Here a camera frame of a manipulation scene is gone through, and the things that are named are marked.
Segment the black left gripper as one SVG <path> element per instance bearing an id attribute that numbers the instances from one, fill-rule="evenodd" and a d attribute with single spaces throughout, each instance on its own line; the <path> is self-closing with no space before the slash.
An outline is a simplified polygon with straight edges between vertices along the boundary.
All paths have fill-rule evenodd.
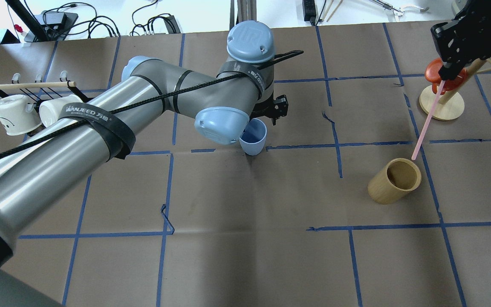
<path id="1" fill-rule="evenodd" d="M 289 102 L 286 95 L 280 95 L 276 98 L 271 95 L 268 99 L 254 105 L 250 120 L 264 116 L 271 119 L 272 125 L 275 126 L 277 120 L 288 114 L 288 108 Z"/>

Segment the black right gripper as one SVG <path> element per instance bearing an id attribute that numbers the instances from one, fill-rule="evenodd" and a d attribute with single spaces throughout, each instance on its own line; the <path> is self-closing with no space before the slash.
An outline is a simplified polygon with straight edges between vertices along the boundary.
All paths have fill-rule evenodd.
<path id="1" fill-rule="evenodd" d="M 430 29 L 442 67 L 441 80 L 454 80 L 472 61 L 491 58 L 491 0 L 468 0 L 456 16 Z"/>

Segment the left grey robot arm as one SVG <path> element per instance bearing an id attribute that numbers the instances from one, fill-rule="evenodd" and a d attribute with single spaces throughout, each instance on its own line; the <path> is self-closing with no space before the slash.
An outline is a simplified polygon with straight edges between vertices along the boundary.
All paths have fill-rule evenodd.
<path id="1" fill-rule="evenodd" d="M 117 85 L 64 105 L 54 124 L 0 153 L 0 307 L 60 306 L 2 265 L 24 229 L 101 165 L 130 155 L 137 134 L 160 115 L 190 117 L 201 136 L 220 145 L 236 143 L 255 117 L 275 122 L 287 115 L 286 97 L 273 97 L 274 66 L 302 51 L 277 54 L 271 29 L 249 20 L 230 29 L 227 53 L 215 78 L 157 58 L 131 58 Z"/>

